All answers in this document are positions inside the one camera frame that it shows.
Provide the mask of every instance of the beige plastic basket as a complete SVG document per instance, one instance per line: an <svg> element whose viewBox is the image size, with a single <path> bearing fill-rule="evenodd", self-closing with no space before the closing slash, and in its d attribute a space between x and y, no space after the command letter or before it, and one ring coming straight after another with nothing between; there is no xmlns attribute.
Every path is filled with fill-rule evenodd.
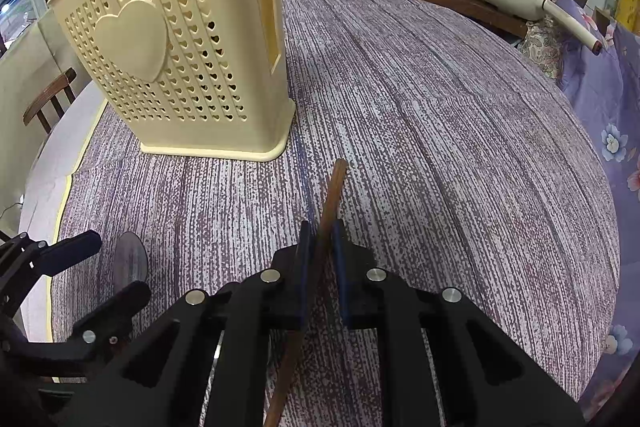
<svg viewBox="0 0 640 427"><path fill-rule="evenodd" d="M143 152L271 160L284 150L281 0L50 0Z"/></svg>

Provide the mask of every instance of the pan handle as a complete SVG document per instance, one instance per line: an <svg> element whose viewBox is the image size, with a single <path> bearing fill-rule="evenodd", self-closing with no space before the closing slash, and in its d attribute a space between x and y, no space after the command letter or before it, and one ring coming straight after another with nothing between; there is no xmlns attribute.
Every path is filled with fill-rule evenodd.
<svg viewBox="0 0 640 427"><path fill-rule="evenodd" d="M582 44L587 46L594 55L600 54L602 51L602 42L594 37L591 32L582 26L576 19L571 17L561 7L554 3L554 0L538 0L538 6L564 26L564 28L582 42Z"/></svg>

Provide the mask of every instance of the black mount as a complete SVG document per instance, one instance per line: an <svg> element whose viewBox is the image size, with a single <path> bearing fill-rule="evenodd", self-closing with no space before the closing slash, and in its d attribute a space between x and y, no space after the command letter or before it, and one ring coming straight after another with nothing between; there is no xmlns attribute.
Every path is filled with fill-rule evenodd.
<svg viewBox="0 0 640 427"><path fill-rule="evenodd" d="M42 274L55 275L100 249L89 231L52 247L22 234L0 246L0 425L29 427L262 425L269 331L307 320L313 252L308 222L270 269L215 295L194 289L140 336L131 317L150 298L134 282L78 321L64 343L29 343L14 325ZM383 424L438 426L426 331L447 424L478 427L584 425L577 404L471 301L454 288L432 294L377 268L373 254L333 231L340 315L350 329L376 328ZM87 377L56 383L43 377Z"/></svg>

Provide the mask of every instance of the floral fabric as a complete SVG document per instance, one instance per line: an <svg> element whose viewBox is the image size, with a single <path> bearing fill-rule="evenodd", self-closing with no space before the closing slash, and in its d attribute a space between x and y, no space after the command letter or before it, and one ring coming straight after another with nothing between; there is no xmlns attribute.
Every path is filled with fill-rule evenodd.
<svg viewBox="0 0 640 427"><path fill-rule="evenodd" d="M540 67L554 82L562 78L562 42L564 30L551 17L527 23L527 36L518 50Z"/></svg>
<svg viewBox="0 0 640 427"><path fill-rule="evenodd" d="M602 357L580 405L593 417L623 380L640 347L640 38L612 23L606 35L573 0L558 4L598 36L594 56L568 38L560 87L591 137L609 180L620 235L620 289Z"/></svg>

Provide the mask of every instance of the metal screw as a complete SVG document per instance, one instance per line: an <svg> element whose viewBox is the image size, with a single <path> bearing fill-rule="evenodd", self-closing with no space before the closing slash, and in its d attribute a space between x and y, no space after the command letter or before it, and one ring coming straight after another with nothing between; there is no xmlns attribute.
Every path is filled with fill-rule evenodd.
<svg viewBox="0 0 640 427"><path fill-rule="evenodd" d="M280 272L273 268L269 268L260 274L260 279L264 282L276 282L280 279Z"/></svg>
<svg viewBox="0 0 640 427"><path fill-rule="evenodd" d="M386 279L386 272L382 268L372 268L367 272L367 279L380 282Z"/></svg>
<svg viewBox="0 0 640 427"><path fill-rule="evenodd" d="M196 304L201 304L202 302L204 302L204 299L206 297L207 295L202 290L191 290L184 297L184 300L187 301L187 304L190 304L191 306L195 306Z"/></svg>
<svg viewBox="0 0 640 427"><path fill-rule="evenodd" d="M444 288L442 298L447 302L459 302L462 299L462 293L456 288Z"/></svg>
<svg viewBox="0 0 640 427"><path fill-rule="evenodd" d="M82 340L84 340L87 344L93 344L95 342L95 333L92 330L83 331Z"/></svg>

